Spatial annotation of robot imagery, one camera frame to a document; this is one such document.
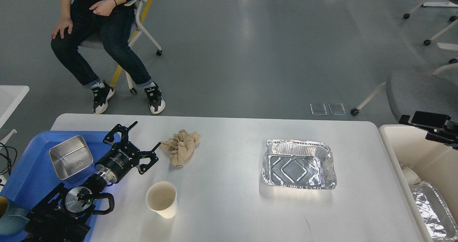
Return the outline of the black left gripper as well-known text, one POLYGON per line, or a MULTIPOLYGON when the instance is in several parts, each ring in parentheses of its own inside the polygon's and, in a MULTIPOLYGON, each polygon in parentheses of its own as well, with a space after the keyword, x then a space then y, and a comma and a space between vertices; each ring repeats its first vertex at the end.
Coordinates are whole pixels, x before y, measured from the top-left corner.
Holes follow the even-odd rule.
POLYGON ((114 184, 120 182, 134 167, 138 169, 140 175, 143 175, 158 162, 159 158, 155 151, 161 142, 158 142, 150 151, 139 151, 129 141, 129 131, 137 124, 138 121, 134 121, 128 127, 117 124, 105 135, 103 143, 111 145, 111 149, 95 163, 96 174, 102 177, 105 182, 114 184), (116 134, 119 134, 120 137, 118 142, 115 141, 116 134), (140 160, 145 158, 150 159, 150 162, 140 164, 140 160))

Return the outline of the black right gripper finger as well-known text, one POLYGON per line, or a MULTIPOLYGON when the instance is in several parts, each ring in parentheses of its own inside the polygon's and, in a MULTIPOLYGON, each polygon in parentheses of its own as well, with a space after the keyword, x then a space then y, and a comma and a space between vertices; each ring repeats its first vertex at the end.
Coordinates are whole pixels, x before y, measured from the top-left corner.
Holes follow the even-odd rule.
POLYGON ((399 124, 427 131, 426 140, 446 146, 458 145, 458 124, 453 122, 449 115, 415 111, 413 115, 401 115, 399 124))

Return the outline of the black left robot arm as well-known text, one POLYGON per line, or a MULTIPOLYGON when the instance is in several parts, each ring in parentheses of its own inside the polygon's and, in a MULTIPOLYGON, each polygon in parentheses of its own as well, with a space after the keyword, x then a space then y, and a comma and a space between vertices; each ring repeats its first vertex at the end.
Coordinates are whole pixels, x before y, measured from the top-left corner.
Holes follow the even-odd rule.
POLYGON ((85 182, 71 189, 60 183, 32 208, 26 216, 24 242, 82 242, 91 229, 88 219, 114 210, 113 195, 104 189, 119 183, 133 168, 146 173, 159 160, 155 151, 161 143, 141 151, 129 141, 128 133, 136 124, 117 124, 107 133, 103 143, 111 148, 95 162, 96 172, 85 182))

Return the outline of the person's hand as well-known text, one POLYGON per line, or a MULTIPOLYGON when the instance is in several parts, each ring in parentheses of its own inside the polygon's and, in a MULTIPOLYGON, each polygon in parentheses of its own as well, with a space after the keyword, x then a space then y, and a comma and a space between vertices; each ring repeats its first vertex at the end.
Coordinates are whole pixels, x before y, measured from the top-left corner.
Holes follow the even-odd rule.
POLYGON ((102 0, 93 4, 89 9, 96 15, 109 16, 116 6, 116 0, 102 0))

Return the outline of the person's other hand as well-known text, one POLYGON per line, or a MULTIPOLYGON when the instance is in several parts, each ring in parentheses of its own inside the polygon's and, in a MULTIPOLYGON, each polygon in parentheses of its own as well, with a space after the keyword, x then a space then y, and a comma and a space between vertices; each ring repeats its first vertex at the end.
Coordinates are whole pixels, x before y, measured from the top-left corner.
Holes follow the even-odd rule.
POLYGON ((73 30, 73 21, 70 17, 61 17, 55 24, 51 33, 51 38, 56 39, 58 35, 64 39, 65 34, 71 34, 73 30))

